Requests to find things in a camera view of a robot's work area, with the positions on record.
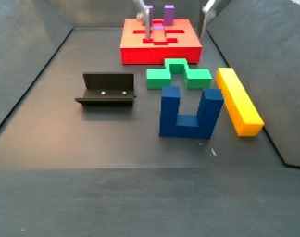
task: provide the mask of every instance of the green block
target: green block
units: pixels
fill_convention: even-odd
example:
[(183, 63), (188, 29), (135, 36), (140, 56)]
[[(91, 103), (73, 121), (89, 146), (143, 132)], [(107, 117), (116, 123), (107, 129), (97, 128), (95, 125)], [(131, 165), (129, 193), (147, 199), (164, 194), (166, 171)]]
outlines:
[(212, 77), (207, 69), (190, 69), (184, 58), (166, 58), (164, 69), (145, 71), (147, 89), (160, 89), (163, 85), (171, 85), (172, 74), (183, 74), (187, 89), (210, 86)]
[(183, 74), (187, 66), (187, 60), (184, 58), (164, 59), (164, 68), (170, 70), (171, 74)]
[(210, 87), (211, 74), (207, 69), (190, 69), (186, 72), (186, 88), (203, 89)]
[(172, 76), (167, 69), (145, 70), (147, 89), (161, 89), (163, 85), (171, 85)]

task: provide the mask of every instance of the purple block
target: purple block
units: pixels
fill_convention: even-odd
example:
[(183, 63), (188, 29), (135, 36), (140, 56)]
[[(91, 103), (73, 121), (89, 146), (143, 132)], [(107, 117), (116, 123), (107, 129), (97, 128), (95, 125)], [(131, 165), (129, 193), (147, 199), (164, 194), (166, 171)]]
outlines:
[(153, 30), (163, 30), (164, 27), (163, 27), (163, 26), (152, 26), (152, 29), (153, 29)]
[(172, 5), (164, 5), (164, 26), (174, 25), (175, 19), (175, 7)]
[(153, 7), (152, 5), (145, 5), (145, 9), (148, 9), (148, 20), (149, 20), (149, 26), (152, 25), (152, 19), (153, 19)]

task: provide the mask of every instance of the black bracket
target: black bracket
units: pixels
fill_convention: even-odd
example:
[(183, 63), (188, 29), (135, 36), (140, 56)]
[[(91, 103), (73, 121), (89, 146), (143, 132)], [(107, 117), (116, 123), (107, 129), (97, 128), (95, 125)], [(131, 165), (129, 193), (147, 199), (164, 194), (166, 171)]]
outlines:
[(133, 73), (85, 72), (85, 93), (76, 102), (81, 105), (133, 103)]

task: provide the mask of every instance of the gray floor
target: gray floor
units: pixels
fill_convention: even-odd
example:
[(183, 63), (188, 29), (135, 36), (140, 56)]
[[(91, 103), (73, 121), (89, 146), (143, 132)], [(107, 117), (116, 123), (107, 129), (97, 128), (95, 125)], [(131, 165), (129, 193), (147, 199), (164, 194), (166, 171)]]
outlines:
[(300, 171), (0, 171), (0, 237), (300, 237)]
[[(0, 168), (282, 167), (263, 131), (239, 138), (224, 107), (210, 141), (157, 137), (160, 90), (145, 89), (144, 71), (161, 66), (121, 65), (120, 37), (119, 29), (72, 32), (0, 130)], [(204, 47), (198, 67), (214, 75), (224, 62), (208, 36)], [(81, 73), (112, 71), (135, 73), (132, 108), (84, 108)], [(180, 113), (194, 114), (202, 91), (186, 90), (180, 76), (174, 85)]]

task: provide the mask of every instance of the toy block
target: toy block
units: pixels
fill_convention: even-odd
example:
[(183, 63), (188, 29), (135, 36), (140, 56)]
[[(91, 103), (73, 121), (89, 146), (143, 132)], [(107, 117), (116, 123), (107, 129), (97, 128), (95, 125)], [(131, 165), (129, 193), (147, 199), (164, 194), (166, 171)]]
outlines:
[(190, 69), (186, 71), (186, 88), (208, 88), (211, 79), (212, 77), (207, 69)]
[(163, 24), (164, 26), (172, 26), (175, 19), (175, 7), (172, 5), (164, 6), (164, 13), (163, 13)]
[(210, 139), (224, 100), (222, 91), (203, 90), (196, 115), (176, 115), (179, 99), (179, 87), (163, 86), (157, 135)]
[(215, 82), (224, 95), (224, 106), (238, 136), (256, 136), (263, 121), (232, 68), (218, 68)]
[(152, 28), (152, 42), (153, 45), (167, 45), (164, 30), (159, 27)]
[(152, 26), (152, 30), (163, 30), (163, 29), (164, 29), (164, 27), (160, 26), (160, 25), (153, 25)]
[(184, 58), (166, 58), (164, 69), (148, 69), (145, 71), (147, 89), (160, 89), (163, 85), (171, 85), (171, 74), (182, 74), (187, 89), (208, 88), (211, 75), (207, 69), (190, 69)]
[(145, 71), (147, 89), (160, 89), (164, 85), (171, 85), (172, 76), (166, 69), (148, 69)]
[[(163, 26), (163, 20), (153, 19), (155, 25)], [(120, 42), (123, 64), (163, 64), (164, 58), (186, 58), (188, 63), (199, 62), (203, 47), (190, 21), (174, 19), (174, 25), (163, 26), (163, 30), (166, 42), (156, 44), (152, 38), (144, 40), (141, 22), (136, 19), (124, 20)]]

